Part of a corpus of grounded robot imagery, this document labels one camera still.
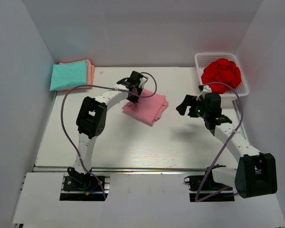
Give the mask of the pink t shirt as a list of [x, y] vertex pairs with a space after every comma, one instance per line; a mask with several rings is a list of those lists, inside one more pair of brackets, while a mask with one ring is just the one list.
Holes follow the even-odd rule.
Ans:
[[155, 94], [149, 98], [140, 98], [137, 103], [128, 102], [122, 107], [125, 114], [149, 126], [158, 121], [168, 107], [166, 96]]

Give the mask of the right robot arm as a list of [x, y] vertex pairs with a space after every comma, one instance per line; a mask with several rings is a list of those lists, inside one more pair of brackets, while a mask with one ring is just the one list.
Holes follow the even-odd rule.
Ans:
[[237, 168], [231, 169], [217, 164], [218, 157], [215, 157], [206, 169], [203, 179], [197, 183], [196, 201], [207, 199], [206, 196], [199, 198], [204, 185], [212, 190], [223, 185], [217, 193], [233, 188], [244, 199], [277, 192], [274, 156], [270, 153], [262, 153], [237, 132], [238, 128], [226, 115], [222, 114], [219, 94], [186, 95], [176, 110], [180, 115], [187, 114], [191, 118], [202, 118], [205, 127], [223, 143], [218, 154], [221, 155], [225, 149], [228, 149], [237, 161]]

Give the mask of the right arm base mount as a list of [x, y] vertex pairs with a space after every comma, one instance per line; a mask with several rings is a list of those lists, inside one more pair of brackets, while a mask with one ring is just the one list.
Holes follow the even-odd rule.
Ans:
[[[199, 189], [203, 177], [204, 177], [203, 175], [191, 175], [184, 178], [184, 183], [189, 186], [190, 202], [196, 202], [195, 200], [196, 193]], [[221, 190], [224, 187], [225, 187], [224, 184], [215, 183], [207, 180], [201, 188], [199, 199], [206, 197], [207, 195], [212, 194], [218, 190]], [[228, 189], [220, 192], [219, 194], [211, 196], [203, 200], [202, 202], [234, 202], [234, 201], [235, 201], [235, 195], [233, 189], [232, 187], [229, 187]]]

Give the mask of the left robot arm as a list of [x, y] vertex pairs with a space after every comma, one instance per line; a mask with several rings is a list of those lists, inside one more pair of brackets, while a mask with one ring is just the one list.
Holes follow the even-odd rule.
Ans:
[[67, 169], [75, 179], [75, 185], [82, 190], [91, 184], [87, 175], [91, 171], [91, 159], [97, 137], [105, 128], [107, 111], [123, 100], [137, 103], [148, 77], [133, 71], [128, 78], [119, 80], [113, 89], [97, 97], [85, 97], [77, 116], [78, 151], [74, 165]]

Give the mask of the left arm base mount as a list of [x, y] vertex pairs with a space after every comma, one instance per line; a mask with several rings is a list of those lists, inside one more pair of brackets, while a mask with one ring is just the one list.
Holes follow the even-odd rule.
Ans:
[[105, 201], [110, 187], [110, 177], [94, 177], [79, 173], [73, 167], [63, 177], [60, 201]]

